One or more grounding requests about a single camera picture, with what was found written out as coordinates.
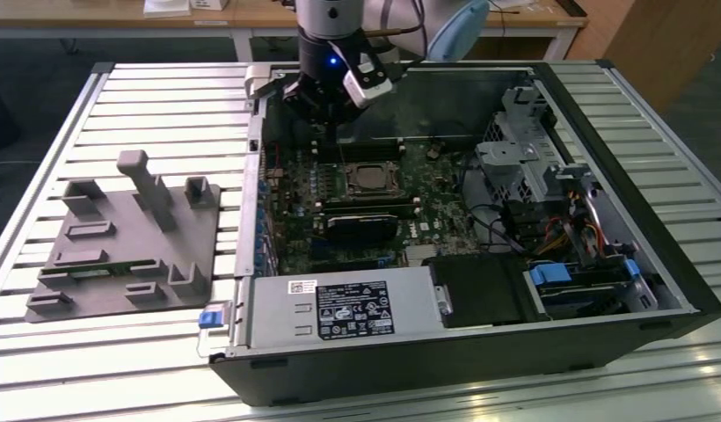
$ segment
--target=floor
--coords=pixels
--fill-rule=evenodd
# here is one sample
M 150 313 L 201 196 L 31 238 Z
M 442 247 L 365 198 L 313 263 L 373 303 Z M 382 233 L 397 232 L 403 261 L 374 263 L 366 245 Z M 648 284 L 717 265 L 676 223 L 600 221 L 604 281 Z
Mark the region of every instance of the floor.
M 67 55 L 58 40 L 0 40 L 0 95 L 23 129 L 0 149 L 0 231 L 50 148 L 97 62 L 231 62 L 230 40 L 81 40 Z M 255 40 L 257 60 L 295 60 L 295 44 Z M 664 116 L 721 179 L 721 49 Z

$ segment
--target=gray plastic stand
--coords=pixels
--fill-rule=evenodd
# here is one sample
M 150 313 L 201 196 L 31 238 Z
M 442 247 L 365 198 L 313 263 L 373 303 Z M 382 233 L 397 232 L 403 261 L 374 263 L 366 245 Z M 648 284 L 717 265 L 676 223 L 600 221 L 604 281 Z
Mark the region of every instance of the gray plastic stand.
M 123 151 L 118 170 L 135 191 L 69 184 L 69 214 L 27 302 L 30 323 L 198 308 L 210 300 L 219 187 L 189 178 L 169 189 L 147 172 L 145 151 Z

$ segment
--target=white box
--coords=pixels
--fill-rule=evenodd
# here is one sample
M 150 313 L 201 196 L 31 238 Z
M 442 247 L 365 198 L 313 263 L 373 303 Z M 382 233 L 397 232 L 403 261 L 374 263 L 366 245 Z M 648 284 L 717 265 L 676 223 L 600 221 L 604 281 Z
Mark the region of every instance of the white box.
M 191 0 L 194 9 L 206 9 L 209 11 L 221 11 L 229 5 L 229 0 Z
M 189 0 L 146 0 L 146 18 L 171 18 L 175 16 L 189 16 L 191 8 Z

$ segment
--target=slatted metal table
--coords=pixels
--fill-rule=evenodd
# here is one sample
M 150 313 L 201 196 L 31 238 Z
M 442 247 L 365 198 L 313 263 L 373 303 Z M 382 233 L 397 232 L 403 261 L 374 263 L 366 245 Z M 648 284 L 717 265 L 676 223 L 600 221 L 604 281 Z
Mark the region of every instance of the slatted metal table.
M 721 185 L 614 69 L 550 64 L 721 299 Z M 721 319 L 605 368 L 250 408 L 206 366 L 225 331 L 199 341 L 199 311 L 27 324 L 26 300 L 58 235 L 67 181 L 133 188 L 115 170 L 145 149 L 167 186 L 223 188 L 214 302 L 233 296 L 249 112 L 246 64 L 98 69 L 0 238 L 0 420 L 664 420 L 721 418 Z M 568 133 L 558 131 L 581 160 Z

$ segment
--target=blue release tab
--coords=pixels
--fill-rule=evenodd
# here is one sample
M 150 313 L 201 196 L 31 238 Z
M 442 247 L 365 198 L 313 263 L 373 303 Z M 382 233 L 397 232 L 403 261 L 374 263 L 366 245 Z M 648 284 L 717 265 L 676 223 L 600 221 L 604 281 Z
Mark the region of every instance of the blue release tab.
M 629 270 L 629 275 L 632 275 L 632 278 L 636 279 L 642 274 L 637 261 L 634 259 L 628 259 L 624 261 L 624 265 Z
M 564 264 L 540 264 L 530 271 L 533 284 L 566 283 L 572 281 L 570 270 Z
M 223 320 L 222 310 L 205 310 L 199 315 L 199 328 L 219 328 L 223 326 Z
M 530 278 L 533 279 L 533 284 L 536 286 L 540 286 L 546 282 L 546 279 L 544 279 L 544 274 L 541 274 L 541 270 L 538 269 L 538 267 L 530 270 Z

